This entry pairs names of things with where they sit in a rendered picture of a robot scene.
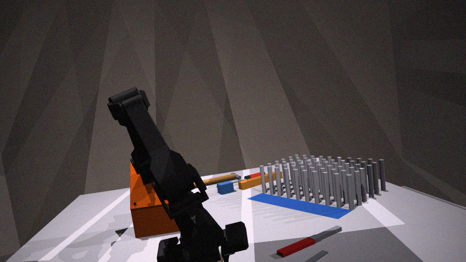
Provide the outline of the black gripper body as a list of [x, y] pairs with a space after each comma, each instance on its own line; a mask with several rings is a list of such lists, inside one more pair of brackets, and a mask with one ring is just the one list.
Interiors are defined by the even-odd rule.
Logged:
[[[225, 226], [224, 239], [220, 245], [222, 249], [228, 249], [233, 253], [246, 250], [249, 247], [246, 225], [243, 222], [236, 222]], [[183, 262], [178, 242], [178, 237], [161, 240], [158, 246], [158, 262]]]

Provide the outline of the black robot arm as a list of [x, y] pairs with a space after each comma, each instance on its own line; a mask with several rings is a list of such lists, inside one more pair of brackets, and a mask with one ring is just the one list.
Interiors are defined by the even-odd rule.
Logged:
[[[134, 150], [130, 162], [143, 184], [151, 183], [170, 220], [184, 233], [180, 237], [183, 262], [217, 262], [224, 231], [203, 207], [209, 199], [196, 168], [170, 150], [148, 112], [149, 100], [136, 87], [110, 97], [112, 117], [127, 127]], [[200, 192], [192, 192], [196, 184]], [[169, 209], [165, 200], [169, 202]]]

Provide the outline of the blue rectangular block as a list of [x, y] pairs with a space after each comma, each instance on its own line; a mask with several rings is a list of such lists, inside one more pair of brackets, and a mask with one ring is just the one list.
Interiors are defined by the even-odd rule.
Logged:
[[217, 191], [219, 194], [223, 195], [226, 193], [234, 192], [233, 182], [226, 181], [217, 184]]

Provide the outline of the orange flat bar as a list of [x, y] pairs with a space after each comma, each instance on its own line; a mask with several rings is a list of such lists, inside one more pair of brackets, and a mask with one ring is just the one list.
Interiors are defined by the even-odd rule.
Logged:
[[[269, 182], [268, 174], [265, 174], [265, 180], [266, 180], [266, 183]], [[275, 180], [275, 171], [273, 172], [273, 181], [274, 180]], [[261, 185], [261, 184], [262, 184], [261, 176], [238, 182], [239, 189], [241, 189], [241, 190], [245, 190], [247, 188], [251, 188], [251, 187], [254, 187], [254, 186]]]

